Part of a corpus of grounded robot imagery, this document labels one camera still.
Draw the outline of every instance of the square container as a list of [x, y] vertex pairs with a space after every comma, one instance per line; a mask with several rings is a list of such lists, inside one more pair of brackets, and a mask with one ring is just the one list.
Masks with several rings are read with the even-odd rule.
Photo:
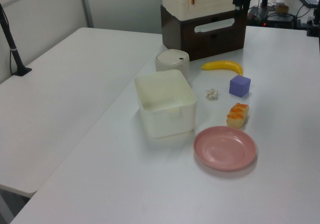
[[134, 79], [141, 118], [150, 137], [160, 138], [195, 127], [197, 98], [179, 70]]

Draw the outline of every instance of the toy banana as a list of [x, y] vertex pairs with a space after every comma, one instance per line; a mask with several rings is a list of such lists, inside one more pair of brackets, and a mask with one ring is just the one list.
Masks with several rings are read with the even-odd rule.
[[203, 70], [213, 70], [213, 69], [229, 69], [232, 70], [239, 75], [242, 76], [243, 74], [243, 69], [240, 64], [229, 61], [229, 60], [220, 60], [220, 61], [213, 61], [213, 62], [208, 62], [205, 63], [204, 65], [201, 66]]

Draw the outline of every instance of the black stand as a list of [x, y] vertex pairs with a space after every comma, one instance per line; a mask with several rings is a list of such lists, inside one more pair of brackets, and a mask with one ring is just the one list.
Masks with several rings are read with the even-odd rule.
[[306, 31], [307, 32], [306, 35], [310, 37], [319, 37], [320, 0], [318, 3], [318, 7], [315, 8], [313, 14], [315, 18], [313, 20], [312, 28]]
[[262, 24], [267, 20], [269, 8], [268, 0], [262, 0], [261, 7], [252, 7], [248, 16], [248, 25], [252, 26], [262, 26]]
[[17, 71], [15, 73], [13, 73], [13, 75], [24, 76], [25, 74], [29, 73], [32, 69], [25, 67], [21, 61], [20, 55], [19, 55], [18, 50], [16, 48], [16, 44], [14, 42], [14, 39], [11, 35], [9, 25], [8, 25], [7, 20], [5, 18], [5, 14], [4, 14], [4, 11], [3, 11], [1, 4], [0, 4], [0, 23], [1, 23], [1, 27], [3, 29], [4, 35], [6, 37], [6, 40], [9, 44], [11, 53], [14, 57], [16, 66], [17, 66]]

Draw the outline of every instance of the toy bread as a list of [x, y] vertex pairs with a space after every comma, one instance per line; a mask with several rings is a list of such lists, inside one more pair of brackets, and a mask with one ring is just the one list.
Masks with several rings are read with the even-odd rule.
[[233, 128], [241, 128], [247, 118], [249, 106], [236, 103], [226, 116], [226, 125]]

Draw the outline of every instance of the gray floor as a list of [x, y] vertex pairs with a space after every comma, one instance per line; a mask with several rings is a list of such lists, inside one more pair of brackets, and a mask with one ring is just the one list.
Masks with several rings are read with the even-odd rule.
[[29, 198], [0, 189], [0, 224], [9, 224]]

